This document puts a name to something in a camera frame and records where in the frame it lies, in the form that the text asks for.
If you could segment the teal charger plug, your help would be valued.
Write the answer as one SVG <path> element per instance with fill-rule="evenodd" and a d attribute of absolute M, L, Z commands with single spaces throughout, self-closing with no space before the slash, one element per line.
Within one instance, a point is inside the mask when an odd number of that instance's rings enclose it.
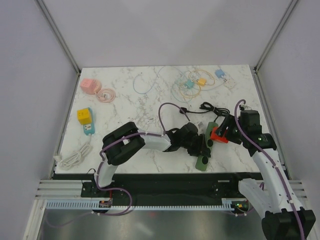
<path fill-rule="evenodd" d="M 194 87 L 195 83 L 192 80 L 188 79 L 183 85 L 187 89 L 191 90 Z"/>

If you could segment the white adapter plug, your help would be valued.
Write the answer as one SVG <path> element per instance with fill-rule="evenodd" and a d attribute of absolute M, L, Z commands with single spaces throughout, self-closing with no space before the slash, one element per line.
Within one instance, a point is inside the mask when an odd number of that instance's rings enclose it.
<path fill-rule="evenodd" d="M 223 81 L 223 85 L 229 90 L 233 89 L 237 84 L 232 78 L 224 78 Z"/>

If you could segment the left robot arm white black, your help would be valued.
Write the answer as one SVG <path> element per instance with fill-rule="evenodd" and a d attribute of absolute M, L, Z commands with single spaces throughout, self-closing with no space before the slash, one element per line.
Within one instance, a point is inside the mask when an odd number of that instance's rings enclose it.
<path fill-rule="evenodd" d="M 139 129 L 130 121 L 106 135 L 102 143 L 99 152 L 101 162 L 94 174 L 95 182 L 92 185 L 92 191 L 99 197 L 109 193 L 118 166 L 126 163 L 141 149 L 171 153 L 184 148 L 192 157 L 211 157 L 206 135 L 198 133 L 198 128 L 191 122 L 160 134 Z"/>

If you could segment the yellow charger plug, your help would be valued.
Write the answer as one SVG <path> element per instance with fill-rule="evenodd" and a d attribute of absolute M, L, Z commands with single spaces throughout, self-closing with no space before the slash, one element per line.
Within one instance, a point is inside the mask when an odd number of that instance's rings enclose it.
<path fill-rule="evenodd" d="M 203 87 L 203 86 L 205 86 L 206 85 L 206 82 L 207 82 L 207 80 L 205 79 L 205 78 L 199 78 L 198 80 L 197 80 L 197 85 L 199 85 L 199 86 L 201 86 L 201 87 Z"/>

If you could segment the red cube power socket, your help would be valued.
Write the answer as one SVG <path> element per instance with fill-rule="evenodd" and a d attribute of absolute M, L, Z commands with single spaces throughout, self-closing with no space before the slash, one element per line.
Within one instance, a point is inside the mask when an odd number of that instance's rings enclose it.
<path fill-rule="evenodd" d="M 226 138 L 226 130 L 220 135 L 218 135 L 218 132 L 217 132 L 218 128 L 219 128 L 218 126 L 213 127 L 210 133 L 210 139 L 214 142 L 227 144 L 229 141 Z"/>

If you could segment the green power strip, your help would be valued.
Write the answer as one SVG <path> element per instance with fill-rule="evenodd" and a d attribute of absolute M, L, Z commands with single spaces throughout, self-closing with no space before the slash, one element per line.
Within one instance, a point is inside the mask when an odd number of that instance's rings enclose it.
<path fill-rule="evenodd" d="M 213 130 L 213 127 L 217 127 L 218 124 L 214 121 L 210 121 L 205 129 L 205 132 L 204 132 L 204 136 L 205 136 L 205 142 L 207 145 L 213 143 L 214 144 L 214 141 L 210 139 L 210 133 L 212 132 Z M 199 171 L 202 171 L 202 172 L 205 172 L 207 170 L 207 165 L 208 165 L 208 162 L 209 162 L 209 159 L 211 157 L 205 157 L 205 156 L 198 156 L 197 157 L 197 161 L 196 161 L 196 164 L 195 164 L 195 168 Z"/>

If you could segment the blue charger plug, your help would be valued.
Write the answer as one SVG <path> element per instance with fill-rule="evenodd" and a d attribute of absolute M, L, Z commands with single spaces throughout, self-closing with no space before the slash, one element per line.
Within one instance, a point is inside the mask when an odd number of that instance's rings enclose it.
<path fill-rule="evenodd" d="M 224 79 L 226 74 L 222 69 L 217 69 L 215 71 L 215 75 L 219 78 L 219 79 Z"/>

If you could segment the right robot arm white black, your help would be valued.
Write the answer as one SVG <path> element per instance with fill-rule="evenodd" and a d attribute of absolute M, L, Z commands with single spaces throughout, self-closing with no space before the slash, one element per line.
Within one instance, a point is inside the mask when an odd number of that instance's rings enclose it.
<path fill-rule="evenodd" d="M 263 133 L 256 110 L 244 110 L 240 116 L 228 115 L 214 127 L 210 138 L 221 143 L 235 143 L 248 150 L 263 178 L 266 191 L 256 180 L 236 179 L 229 184 L 235 197 L 245 196 L 261 218 L 268 240 L 305 240 L 316 222 L 316 216 L 305 209 L 283 170 L 277 145 L 269 133 Z"/>

